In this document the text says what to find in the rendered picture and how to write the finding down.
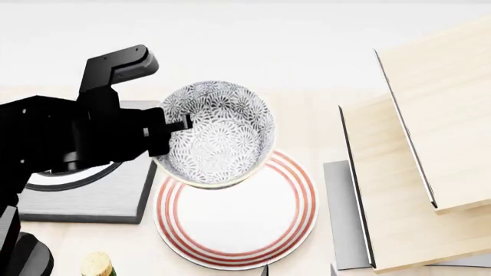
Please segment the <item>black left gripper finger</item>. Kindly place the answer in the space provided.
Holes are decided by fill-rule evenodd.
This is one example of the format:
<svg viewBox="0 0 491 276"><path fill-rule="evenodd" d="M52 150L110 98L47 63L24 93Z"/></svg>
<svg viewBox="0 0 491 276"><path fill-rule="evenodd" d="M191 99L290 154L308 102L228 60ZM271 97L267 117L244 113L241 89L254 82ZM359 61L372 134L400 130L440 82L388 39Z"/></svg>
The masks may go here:
<svg viewBox="0 0 491 276"><path fill-rule="evenodd" d="M175 133L181 130L189 130L193 128L193 122L190 114L182 114L179 121L175 123L168 123L166 125L166 131L168 133Z"/></svg>

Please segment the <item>floral patterned bowl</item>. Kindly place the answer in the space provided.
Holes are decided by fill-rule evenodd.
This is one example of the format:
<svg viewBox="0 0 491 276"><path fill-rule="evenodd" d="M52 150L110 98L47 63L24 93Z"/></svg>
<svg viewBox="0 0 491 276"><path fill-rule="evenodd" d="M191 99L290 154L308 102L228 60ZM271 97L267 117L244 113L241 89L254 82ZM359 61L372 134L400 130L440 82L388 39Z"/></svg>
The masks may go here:
<svg viewBox="0 0 491 276"><path fill-rule="evenodd" d="M172 92L160 106L166 121L188 114L192 128L170 136L170 151L154 162L176 181L201 189L234 186L261 169L275 146L275 118L255 92L221 80Z"/></svg>

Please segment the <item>white plate with red rings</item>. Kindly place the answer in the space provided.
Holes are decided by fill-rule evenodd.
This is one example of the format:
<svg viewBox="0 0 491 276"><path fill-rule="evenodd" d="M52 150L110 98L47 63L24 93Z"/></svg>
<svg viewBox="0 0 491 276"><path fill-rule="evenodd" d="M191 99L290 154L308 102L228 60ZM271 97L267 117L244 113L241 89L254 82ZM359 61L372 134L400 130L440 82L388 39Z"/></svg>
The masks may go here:
<svg viewBox="0 0 491 276"><path fill-rule="evenodd" d="M230 188L193 188L166 177L153 220L180 257L205 268L244 271L282 259L309 236L318 191L305 169L276 150L254 176Z"/></svg>

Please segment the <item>grey stove with black burner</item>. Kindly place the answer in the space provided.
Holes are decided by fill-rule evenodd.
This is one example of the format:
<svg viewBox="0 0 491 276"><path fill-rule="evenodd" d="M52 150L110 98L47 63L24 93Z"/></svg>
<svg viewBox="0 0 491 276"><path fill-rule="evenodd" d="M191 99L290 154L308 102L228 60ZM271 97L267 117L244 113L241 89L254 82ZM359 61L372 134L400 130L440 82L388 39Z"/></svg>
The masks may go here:
<svg viewBox="0 0 491 276"><path fill-rule="evenodd" d="M19 196L20 219L137 225L143 218L156 170L153 160L142 153L125 163L32 174Z"/></svg>

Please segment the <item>bottle with pale cork top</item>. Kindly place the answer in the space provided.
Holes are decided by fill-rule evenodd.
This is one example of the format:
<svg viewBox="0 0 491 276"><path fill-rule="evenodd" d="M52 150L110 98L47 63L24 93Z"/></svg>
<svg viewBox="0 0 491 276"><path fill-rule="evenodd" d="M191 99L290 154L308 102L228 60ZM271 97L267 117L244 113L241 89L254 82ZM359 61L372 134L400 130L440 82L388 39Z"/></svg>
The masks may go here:
<svg viewBox="0 0 491 276"><path fill-rule="evenodd" d="M81 262L81 276L117 276L107 253L91 252Z"/></svg>

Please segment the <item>light wooden cabinet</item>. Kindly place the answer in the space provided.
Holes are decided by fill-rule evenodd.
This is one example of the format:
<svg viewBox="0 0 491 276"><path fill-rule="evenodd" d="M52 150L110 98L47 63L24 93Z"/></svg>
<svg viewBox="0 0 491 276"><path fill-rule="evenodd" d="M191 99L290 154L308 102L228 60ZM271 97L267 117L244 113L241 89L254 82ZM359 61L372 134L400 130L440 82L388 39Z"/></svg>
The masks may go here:
<svg viewBox="0 0 491 276"><path fill-rule="evenodd" d="M491 15L376 57L387 91L339 109L367 266L491 253Z"/></svg>

